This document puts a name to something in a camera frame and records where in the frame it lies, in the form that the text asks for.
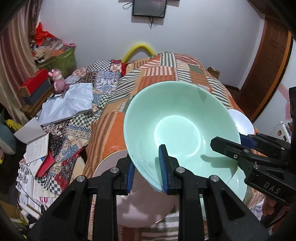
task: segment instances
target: wooden door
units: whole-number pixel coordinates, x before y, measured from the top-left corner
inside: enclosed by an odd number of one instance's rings
[[[255,61],[236,99],[252,122],[276,91],[289,61],[291,48],[292,36],[285,25],[267,18]]]

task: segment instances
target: white wall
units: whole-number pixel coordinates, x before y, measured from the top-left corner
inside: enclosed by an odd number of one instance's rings
[[[78,67],[121,59],[136,43],[155,52],[196,57],[221,71],[222,83],[239,86],[254,53],[262,19],[247,0],[168,1],[164,19],[150,29],[148,18],[132,17],[129,0],[43,0],[44,29],[75,42]],[[133,59],[145,57],[138,54]]]
[[[285,71],[285,74],[281,80],[281,84],[283,84],[288,90],[290,87],[296,86],[296,42],[294,40],[291,57]],[[269,134],[272,129],[280,122],[289,120],[286,119],[285,115],[285,105],[287,100],[284,96],[276,90],[272,99],[267,104],[261,115],[254,122],[254,126],[258,129],[259,132],[264,134]]]

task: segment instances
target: red book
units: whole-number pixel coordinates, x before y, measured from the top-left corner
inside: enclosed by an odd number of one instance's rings
[[[36,174],[36,177],[42,177],[53,164],[54,164],[54,157],[52,156],[51,152],[48,150],[47,157],[45,158],[42,165],[40,166]]]
[[[38,70],[19,87],[20,95],[30,96],[48,77],[46,69]]]

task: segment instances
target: wall-mounted monitor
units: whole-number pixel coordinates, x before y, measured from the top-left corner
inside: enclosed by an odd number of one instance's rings
[[[166,1],[167,0],[134,0],[133,16],[164,18]]]

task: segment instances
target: mint green bowl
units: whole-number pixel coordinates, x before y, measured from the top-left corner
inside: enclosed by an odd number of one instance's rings
[[[159,191],[161,144],[195,175],[215,174],[228,183],[237,169],[235,160],[210,147],[216,136],[240,143],[233,119],[212,94],[189,83],[166,81],[140,91],[127,108],[123,134],[137,170]]]

